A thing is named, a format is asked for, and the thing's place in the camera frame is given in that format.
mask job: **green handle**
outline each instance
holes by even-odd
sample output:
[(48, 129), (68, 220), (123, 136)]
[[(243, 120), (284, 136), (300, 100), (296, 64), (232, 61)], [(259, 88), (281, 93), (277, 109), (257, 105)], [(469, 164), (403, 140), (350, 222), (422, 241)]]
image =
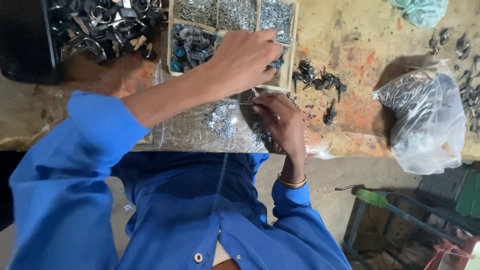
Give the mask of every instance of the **green handle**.
[(380, 208), (385, 208), (385, 206), (388, 204), (387, 198), (385, 196), (378, 195), (372, 191), (368, 191), (363, 188), (357, 190), (356, 195), (357, 198), (359, 198), (360, 200), (371, 203)]

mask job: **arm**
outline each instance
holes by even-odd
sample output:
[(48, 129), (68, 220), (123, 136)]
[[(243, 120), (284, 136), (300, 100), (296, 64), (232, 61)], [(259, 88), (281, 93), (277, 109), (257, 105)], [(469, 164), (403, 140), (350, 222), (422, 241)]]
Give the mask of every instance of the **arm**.
[(123, 100), (74, 92), (69, 118), (10, 178), (17, 234), (10, 269), (114, 268), (112, 198), (103, 182), (110, 168), (147, 128), (270, 80), (275, 70), (265, 67), (282, 51), (274, 38), (274, 30), (230, 32), (208, 63)]
[(278, 218), (273, 226), (306, 243), (334, 269), (350, 269), (319, 213), (312, 208), (308, 184), (301, 185), (305, 179), (306, 152), (302, 110), (284, 94), (263, 95), (253, 102), (256, 104), (253, 109), (261, 115), (273, 138), (287, 154), (281, 181), (277, 179), (272, 188), (273, 215)]

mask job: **green plastic bag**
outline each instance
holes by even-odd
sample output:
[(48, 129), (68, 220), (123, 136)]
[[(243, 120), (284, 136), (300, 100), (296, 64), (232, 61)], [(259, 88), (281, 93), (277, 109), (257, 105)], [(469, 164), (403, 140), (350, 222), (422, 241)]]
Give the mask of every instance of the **green plastic bag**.
[(405, 20), (421, 28), (437, 25), (448, 6), (448, 0), (390, 0), (390, 3), (403, 8)]

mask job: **button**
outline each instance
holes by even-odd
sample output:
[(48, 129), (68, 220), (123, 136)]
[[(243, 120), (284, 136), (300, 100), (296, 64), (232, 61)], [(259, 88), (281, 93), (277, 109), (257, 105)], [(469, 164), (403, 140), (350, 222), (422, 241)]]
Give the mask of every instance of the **button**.
[(197, 263), (201, 263), (203, 259), (204, 259), (204, 257), (202, 256), (202, 254), (200, 254), (200, 253), (195, 254), (195, 261)]

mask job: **green crate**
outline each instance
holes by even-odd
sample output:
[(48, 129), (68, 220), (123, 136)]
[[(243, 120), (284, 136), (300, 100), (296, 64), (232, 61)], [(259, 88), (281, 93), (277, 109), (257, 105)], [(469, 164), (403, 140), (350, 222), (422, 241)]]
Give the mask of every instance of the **green crate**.
[(472, 170), (467, 176), (456, 203), (455, 211), (465, 216), (480, 219), (480, 171)]

